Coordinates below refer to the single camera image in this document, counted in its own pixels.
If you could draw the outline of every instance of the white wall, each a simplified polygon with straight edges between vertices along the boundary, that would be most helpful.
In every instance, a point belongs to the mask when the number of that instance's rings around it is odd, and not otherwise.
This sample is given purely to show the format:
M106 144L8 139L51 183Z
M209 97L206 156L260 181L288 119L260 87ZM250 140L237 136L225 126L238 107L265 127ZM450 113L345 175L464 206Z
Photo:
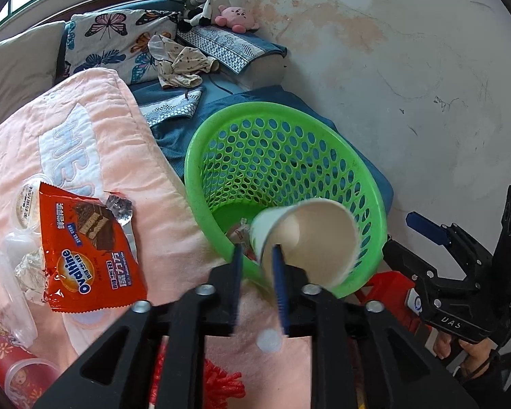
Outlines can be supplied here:
M406 228L417 210L494 250L511 184L511 16L500 0L232 3L289 48L284 88L391 181L396 240L440 275L460 275L444 249Z

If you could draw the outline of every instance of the chocolate wafer image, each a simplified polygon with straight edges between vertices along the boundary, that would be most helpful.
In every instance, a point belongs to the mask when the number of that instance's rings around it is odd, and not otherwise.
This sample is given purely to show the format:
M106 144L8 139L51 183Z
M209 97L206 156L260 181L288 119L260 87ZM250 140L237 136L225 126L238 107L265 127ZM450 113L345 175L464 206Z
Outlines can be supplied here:
M85 235L99 251L111 251L114 247L115 220L112 211L93 203L79 203L74 207L78 217L78 233Z

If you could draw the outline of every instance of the red patterned cup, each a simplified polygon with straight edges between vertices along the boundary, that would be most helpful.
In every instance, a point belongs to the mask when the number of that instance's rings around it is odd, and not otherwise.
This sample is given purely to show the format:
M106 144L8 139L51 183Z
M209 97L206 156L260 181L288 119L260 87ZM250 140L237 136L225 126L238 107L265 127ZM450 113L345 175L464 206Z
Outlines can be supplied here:
M50 362L31 354L0 323L0 386L18 409L30 409L59 376Z

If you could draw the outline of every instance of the green plastic basket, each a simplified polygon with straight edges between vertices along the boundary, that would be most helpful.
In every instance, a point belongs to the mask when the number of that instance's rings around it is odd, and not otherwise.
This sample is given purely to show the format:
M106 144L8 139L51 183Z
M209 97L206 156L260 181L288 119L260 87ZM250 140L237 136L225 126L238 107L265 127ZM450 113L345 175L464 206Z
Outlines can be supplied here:
M386 214L369 169L336 132L299 110L250 102L215 113L189 143L185 185L197 223L227 261L233 244L226 232L241 218L313 197L343 203L360 226L359 260L336 296L357 291L382 260ZM244 276L267 286L246 257Z

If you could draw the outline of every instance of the pink kirby plush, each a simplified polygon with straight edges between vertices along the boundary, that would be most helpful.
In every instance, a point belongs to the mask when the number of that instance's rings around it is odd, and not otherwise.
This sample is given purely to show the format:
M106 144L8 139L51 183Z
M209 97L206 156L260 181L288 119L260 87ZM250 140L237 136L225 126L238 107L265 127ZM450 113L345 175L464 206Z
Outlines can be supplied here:
M259 29L259 24L256 23L252 13L243 7L227 7L219 6L221 15L216 17L216 24L218 26L227 26L237 34L245 34L247 30Z

